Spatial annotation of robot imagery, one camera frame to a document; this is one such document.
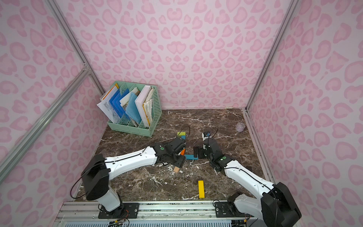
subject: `wooden block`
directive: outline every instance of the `wooden block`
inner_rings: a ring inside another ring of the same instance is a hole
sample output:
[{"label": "wooden block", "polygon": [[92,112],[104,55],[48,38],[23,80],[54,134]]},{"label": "wooden block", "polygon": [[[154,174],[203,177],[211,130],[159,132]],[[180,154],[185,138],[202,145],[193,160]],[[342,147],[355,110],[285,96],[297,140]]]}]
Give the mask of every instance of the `wooden block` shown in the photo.
[{"label": "wooden block", "polygon": [[198,188],[199,188],[199,198],[204,199],[205,195],[204,195],[204,182],[203,181],[198,181]]}]

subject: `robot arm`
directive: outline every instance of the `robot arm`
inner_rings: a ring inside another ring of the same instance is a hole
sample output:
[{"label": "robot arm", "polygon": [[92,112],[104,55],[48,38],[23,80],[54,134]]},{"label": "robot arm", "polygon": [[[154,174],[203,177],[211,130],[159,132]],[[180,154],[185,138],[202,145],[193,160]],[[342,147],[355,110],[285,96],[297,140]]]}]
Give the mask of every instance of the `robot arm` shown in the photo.
[{"label": "robot arm", "polygon": [[[236,192],[228,198],[231,213],[251,214],[263,219],[268,227],[292,227],[301,218],[300,210],[284,184],[266,181],[223,154],[208,132],[204,132],[202,137],[203,149],[199,152],[199,159],[207,158],[216,171],[237,181],[255,196],[251,198]],[[112,216],[122,216],[123,203],[109,186],[109,180],[127,171],[160,162],[181,168],[185,156],[179,153],[184,148],[185,140],[177,137],[169,143],[148,146],[121,156],[104,158],[102,154],[95,155],[82,172],[86,199],[97,200]]]},{"label": "robot arm", "polygon": [[283,183],[275,185],[266,181],[234,158],[224,155],[209,132],[204,132],[202,138],[201,156],[207,158],[216,171],[232,178],[255,196],[251,198],[240,192],[230,196],[228,203],[231,213],[248,213],[264,220],[268,227],[292,227],[301,218],[295,200]]},{"label": "robot arm", "polygon": [[121,156],[104,158],[102,154],[95,155],[82,172],[86,199],[97,200],[108,212],[122,210],[122,201],[109,186],[109,180],[127,171],[160,162],[181,168],[185,156],[179,153],[184,148],[185,140],[176,137],[169,143],[148,146]]}]

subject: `aluminum rail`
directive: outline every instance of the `aluminum rail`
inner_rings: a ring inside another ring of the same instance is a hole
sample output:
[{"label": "aluminum rail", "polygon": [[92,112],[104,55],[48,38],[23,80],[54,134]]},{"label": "aluminum rail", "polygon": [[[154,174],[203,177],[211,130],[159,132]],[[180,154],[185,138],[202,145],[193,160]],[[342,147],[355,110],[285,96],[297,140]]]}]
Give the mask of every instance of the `aluminum rail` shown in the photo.
[{"label": "aluminum rail", "polygon": [[35,122],[33,127],[23,136],[21,141],[9,151],[8,156],[0,165],[0,184],[20,162],[28,149],[34,144],[45,128],[62,109],[64,104],[83,83],[83,80],[89,75],[89,68],[84,67],[70,85],[68,85],[68,87],[58,96],[45,113]]},{"label": "aluminum rail", "polygon": [[47,3],[49,9],[53,13],[54,18],[58,22],[59,26],[63,30],[64,35],[67,37],[68,41],[70,42],[71,46],[73,47],[75,53],[77,54],[80,61],[83,63],[85,67],[88,67],[91,70],[91,78],[93,82],[96,84],[96,87],[101,92],[101,94],[105,93],[105,90],[103,89],[102,85],[100,84],[96,73],[94,72],[91,64],[86,58],[86,55],[84,54],[80,44],[78,43],[76,36],[74,35],[73,31],[69,27],[66,18],[64,17],[64,14],[62,13],[61,9],[59,8],[58,3],[56,0],[45,0]]},{"label": "aluminum rail", "polygon": [[267,55],[267,58],[266,58],[266,61],[265,61],[264,65],[263,65],[263,67],[262,67],[261,73],[258,76],[256,85],[254,86],[254,88],[252,90],[251,97],[247,102],[247,106],[246,106],[246,111],[247,112],[251,108],[251,106],[252,106],[252,104],[253,104],[256,96],[257,96],[257,93],[258,93],[258,91],[259,91],[259,89],[261,87],[261,84],[264,81],[264,78],[266,77],[268,69],[270,68],[271,63],[272,63],[275,55],[278,52],[280,44],[283,41],[283,39],[284,39],[284,37],[285,37],[285,35],[287,33],[287,30],[290,27],[290,24],[291,24],[291,22],[292,22],[292,20],[294,18],[294,15],[297,12],[297,10],[299,9],[300,3],[301,3],[301,0],[292,0],[290,2],[289,7],[287,8],[285,17],[284,17],[284,19],[283,19],[283,21],[281,23],[281,26],[280,26],[280,28],[279,28],[279,30],[277,32],[276,38],[275,38],[275,40],[274,40],[274,42],[272,44],[270,52]]}]

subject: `pink wallpaper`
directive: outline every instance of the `pink wallpaper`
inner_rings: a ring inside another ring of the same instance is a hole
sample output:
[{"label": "pink wallpaper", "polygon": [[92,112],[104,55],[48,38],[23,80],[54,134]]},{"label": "pink wallpaper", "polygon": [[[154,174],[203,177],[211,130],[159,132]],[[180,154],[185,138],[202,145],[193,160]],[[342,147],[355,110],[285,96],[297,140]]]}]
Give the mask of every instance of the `pink wallpaper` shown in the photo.
[{"label": "pink wallpaper", "polygon": [[106,127],[100,94],[86,78],[0,185],[0,226],[51,226]]},{"label": "pink wallpaper", "polygon": [[164,109],[243,107],[290,1],[59,0],[107,88],[159,85]]},{"label": "pink wallpaper", "polygon": [[0,162],[82,66],[41,0],[0,3]]},{"label": "pink wallpaper", "polygon": [[363,1],[303,1],[251,114],[306,227],[363,226]]}]

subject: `brown marble surface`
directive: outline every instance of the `brown marble surface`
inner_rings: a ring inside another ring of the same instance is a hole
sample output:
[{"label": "brown marble surface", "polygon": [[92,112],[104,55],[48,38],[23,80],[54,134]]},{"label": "brown marble surface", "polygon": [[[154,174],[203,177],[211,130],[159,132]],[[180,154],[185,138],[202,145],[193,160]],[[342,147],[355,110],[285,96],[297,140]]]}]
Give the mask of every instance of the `brown marble surface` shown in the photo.
[{"label": "brown marble surface", "polygon": [[[252,172],[264,177],[261,165],[253,147],[247,127],[241,133],[235,129],[236,123],[243,122],[240,109],[201,109],[201,110],[163,110],[163,114],[152,138],[112,131],[107,127],[96,154],[104,157],[117,156],[140,150],[152,142],[168,141],[177,131],[186,131],[186,154],[193,154],[193,146],[201,146],[203,131],[214,134],[224,154],[235,157]],[[179,173],[174,166],[155,164],[124,173],[110,181],[111,187],[124,201],[127,200],[182,200],[199,199],[198,181],[204,181],[205,200],[226,199],[236,190],[252,196],[234,180],[216,173],[207,159],[186,160]],[[83,194],[81,187],[78,196]]]}]

